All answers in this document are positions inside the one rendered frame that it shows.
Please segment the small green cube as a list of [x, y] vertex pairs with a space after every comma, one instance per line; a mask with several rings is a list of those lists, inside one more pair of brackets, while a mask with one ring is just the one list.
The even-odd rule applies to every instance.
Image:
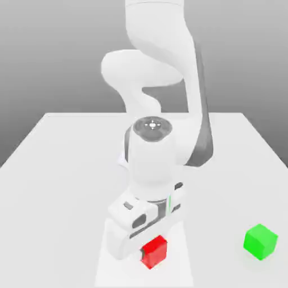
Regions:
[[258, 260], [264, 260], [274, 252], [277, 240], [277, 234], [266, 226], [257, 224], [246, 232], [243, 248]]

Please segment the small red cube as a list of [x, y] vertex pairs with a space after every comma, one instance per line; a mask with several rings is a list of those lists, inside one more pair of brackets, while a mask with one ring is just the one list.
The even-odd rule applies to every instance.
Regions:
[[141, 248], [141, 262], [152, 269], [167, 257], [167, 240], [162, 235], [154, 238]]

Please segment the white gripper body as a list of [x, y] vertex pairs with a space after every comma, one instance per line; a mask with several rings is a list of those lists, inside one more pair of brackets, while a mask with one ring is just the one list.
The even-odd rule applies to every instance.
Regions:
[[112, 203], [108, 208], [107, 249], [117, 260], [140, 250], [154, 238], [168, 234], [182, 220], [182, 206], [159, 216], [159, 206], [150, 203]]

